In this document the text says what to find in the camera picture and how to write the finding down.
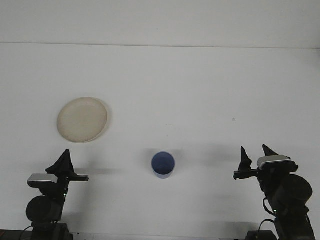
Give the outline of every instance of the beige plate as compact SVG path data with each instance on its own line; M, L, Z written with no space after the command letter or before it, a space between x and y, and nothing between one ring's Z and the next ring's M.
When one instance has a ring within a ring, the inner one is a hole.
M59 133L75 143L89 142L97 138L107 124L107 110L95 98L83 97L69 102L61 110L57 127Z

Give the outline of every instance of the blue cup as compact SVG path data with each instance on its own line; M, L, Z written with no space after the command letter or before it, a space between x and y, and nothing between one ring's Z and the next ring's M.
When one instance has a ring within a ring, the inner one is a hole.
M154 174L158 178L166 179L174 170L176 162L174 157L170 153L161 151L154 155L151 165Z

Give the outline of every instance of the white wall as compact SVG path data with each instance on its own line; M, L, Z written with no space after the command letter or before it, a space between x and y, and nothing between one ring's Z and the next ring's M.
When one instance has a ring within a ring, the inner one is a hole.
M320 48L319 0L2 0L0 42Z
M319 236L320 50L286 49L320 48L319 12L317 0L0 1L0 228L30 224L28 177L70 149L90 177L70 184L72 232L244 238L269 216L257 180L233 171L240 146L255 167L266 144L312 185ZM108 105L93 142L57 131L79 97ZM165 180L158 151L176 159Z
M300 166L320 224L319 50L6 43L0 52L1 228L29 224L38 191L26 180L70 149L90 175L70 184L71 231L243 238L268 216L256 179L233 171L240 146L255 161L262 144ZM71 143L56 119L85 96L105 101L111 122L99 139ZM150 168L160 150L177 162L165 180Z

